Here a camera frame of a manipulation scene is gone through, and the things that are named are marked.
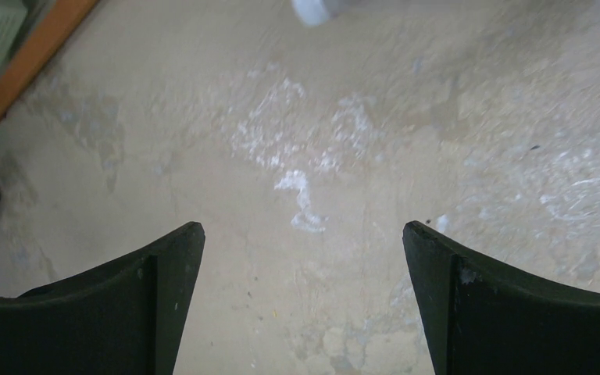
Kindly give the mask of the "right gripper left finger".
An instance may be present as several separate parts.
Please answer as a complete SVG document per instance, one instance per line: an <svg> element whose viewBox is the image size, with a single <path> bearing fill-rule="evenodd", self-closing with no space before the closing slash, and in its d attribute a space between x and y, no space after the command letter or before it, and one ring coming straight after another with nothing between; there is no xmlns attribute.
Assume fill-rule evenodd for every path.
<svg viewBox="0 0 600 375"><path fill-rule="evenodd" d="M0 374L171 374L205 245L190 222L145 247L0 297Z"/></svg>

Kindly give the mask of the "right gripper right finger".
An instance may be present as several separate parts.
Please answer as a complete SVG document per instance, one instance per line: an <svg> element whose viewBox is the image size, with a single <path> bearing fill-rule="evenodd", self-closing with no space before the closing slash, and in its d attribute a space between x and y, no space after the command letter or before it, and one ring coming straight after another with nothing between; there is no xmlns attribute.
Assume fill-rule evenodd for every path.
<svg viewBox="0 0 600 375"><path fill-rule="evenodd" d="M419 221L403 245L437 374L600 374L600 293L476 252Z"/></svg>

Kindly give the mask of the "green label bottle white cap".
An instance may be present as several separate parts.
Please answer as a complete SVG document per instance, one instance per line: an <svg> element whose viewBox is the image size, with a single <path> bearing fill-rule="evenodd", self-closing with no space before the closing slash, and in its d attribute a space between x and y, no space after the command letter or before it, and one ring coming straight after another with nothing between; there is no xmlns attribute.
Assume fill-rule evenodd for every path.
<svg viewBox="0 0 600 375"><path fill-rule="evenodd" d="M352 0L291 0L295 15L307 27L326 23L357 3Z"/></svg>

